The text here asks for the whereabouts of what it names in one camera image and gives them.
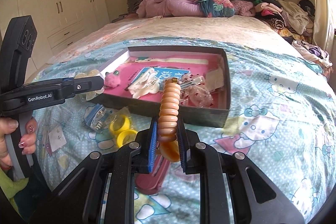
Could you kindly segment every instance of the silver bolt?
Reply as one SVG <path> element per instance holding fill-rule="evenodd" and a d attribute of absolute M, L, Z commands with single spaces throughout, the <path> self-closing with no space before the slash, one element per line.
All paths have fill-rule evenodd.
<path fill-rule="evenodd" d="M 243 153 L 241 153 L 241 152 L 237 152 L 237 153 L 235 154 L 235 157 L 236 157 L 236 159 L 238 159 L 238 160 L 243 160 L 243 159 L 245 158 L 245 155 L 244 155 Z"/>
<path fill-rule="evenodd" d="M 131 142 L 129 144 L 129 148 L 131 148 L 131 149 L 137 149 L 137 148 L 139 148 L 139 146 L 140 146 L 140 144 L 138 144 L 137 142 Z"/>
<path fill-rule="evenodd" d="M 196 148 L 198 149 L 204 149 L 206 147 L 205 143 L 197 143 Z"/>
<path fill-rule="evenodd" d="M 96 159 L 98 159 L 100 157 L 100 154 L 99 154 L 99 152 L 91 152 L 90 153 L 90 158 L 92 158 L 93 160 L 96 160 Z"/>

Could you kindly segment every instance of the person's hand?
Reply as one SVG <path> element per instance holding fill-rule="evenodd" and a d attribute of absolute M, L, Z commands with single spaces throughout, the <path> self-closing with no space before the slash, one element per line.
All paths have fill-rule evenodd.
<path fill-rule="evenodd" d="M 7 146 L 5 142 L 5 135 L 11 134 L 18 127 L 18 122 L 8 117 L 0 118 L 0 167 L 9 169 L 13 166 L 11 158 L 9 157 Z M 26 124 L 26 134 L 24 134 L 19 143 L 19 147 L 23 148 L 22 154 L 32 154 L 36 150 L 36 131 L 37 122 L 34 118 Z"/>

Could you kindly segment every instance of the blue bow print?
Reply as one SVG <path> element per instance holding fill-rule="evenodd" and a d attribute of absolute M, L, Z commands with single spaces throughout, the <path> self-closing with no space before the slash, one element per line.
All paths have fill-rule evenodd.
<path fill-rule="evenodd" d="M 244 115 L 246 117 L 256 117 L 258 115 L 265 116 L 267 114 L 267 109 L 262 108 L 262 109 L 252 109 L 251 107 L 245 109 Z"/>

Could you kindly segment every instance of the white curtain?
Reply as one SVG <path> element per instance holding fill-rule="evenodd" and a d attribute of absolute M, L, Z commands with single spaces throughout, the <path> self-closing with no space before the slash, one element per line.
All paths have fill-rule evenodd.
<path fill-rule="evenodd" d="M 332 51 L 336 27 L 336 0 L 315 0 L 313 43 Z"/>

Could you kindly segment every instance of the hello kitty bed sheet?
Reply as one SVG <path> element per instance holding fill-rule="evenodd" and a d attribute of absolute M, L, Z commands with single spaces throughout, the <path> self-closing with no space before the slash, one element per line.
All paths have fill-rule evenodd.
<path fill-rule="evenodd" d="M 186 125 L 201 141 L 220 152 L 242 151 L 283 191 L 308 222 L 336 183 L 336 96 L 315 63 L 287 54 L 202 39 L 155 37 L 101 47 L 38 74 L 38 80 L 73 77 L 99 68 L 127 46 L 190 45 L 223 48 L 231 78 L 231 109 L 224 128 Z M 94 104 L 79 97 L 63 105 L 37 110 L 37 156 L 46 181 L 54 189 L 91 151 L 117 150 L 108 130 L 97 134 L 84 127 Z M 139 130 L 150 119 L 134 115 Z M 61 128 L 67 141 L 52 152 L 48 134 Z M 184 175 L 171 164 L 159 194 L 135 190 L 136 224 L 198 223 L 199 176 Z"/>

